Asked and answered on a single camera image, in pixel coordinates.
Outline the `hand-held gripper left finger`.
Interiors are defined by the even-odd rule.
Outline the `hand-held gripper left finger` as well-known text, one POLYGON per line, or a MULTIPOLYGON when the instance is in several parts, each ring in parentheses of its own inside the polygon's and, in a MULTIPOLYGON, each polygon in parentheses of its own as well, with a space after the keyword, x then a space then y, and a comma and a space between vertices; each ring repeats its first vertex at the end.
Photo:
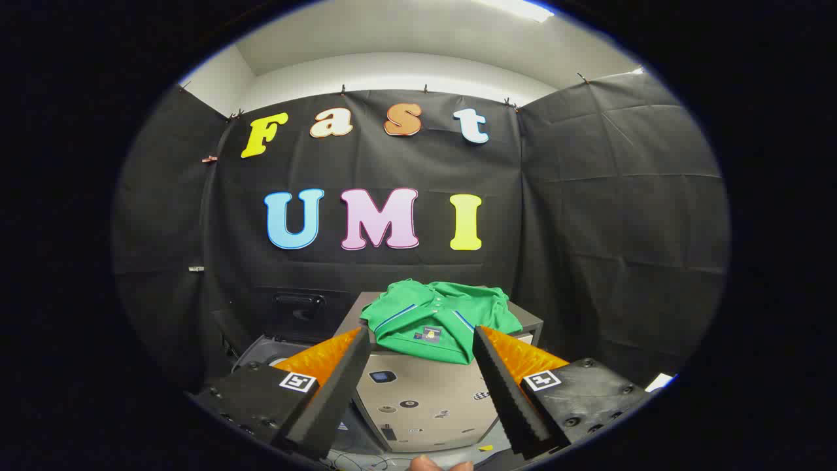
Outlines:
POLYGON ((371 353, 359 326, 285 360, 250 360, 192 400, 264 446, 318 460, 331 450, 371 353))

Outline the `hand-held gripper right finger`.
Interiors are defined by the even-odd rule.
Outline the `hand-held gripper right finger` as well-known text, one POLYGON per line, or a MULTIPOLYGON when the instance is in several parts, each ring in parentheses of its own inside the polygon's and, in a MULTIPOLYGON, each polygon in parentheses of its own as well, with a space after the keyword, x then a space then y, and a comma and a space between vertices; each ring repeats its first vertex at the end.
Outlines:
POLYGON ((473 357, 512 451, 526 459, 586 442, 652 397, 595 358, 568 362, 485 326, 473 332, 473 357))

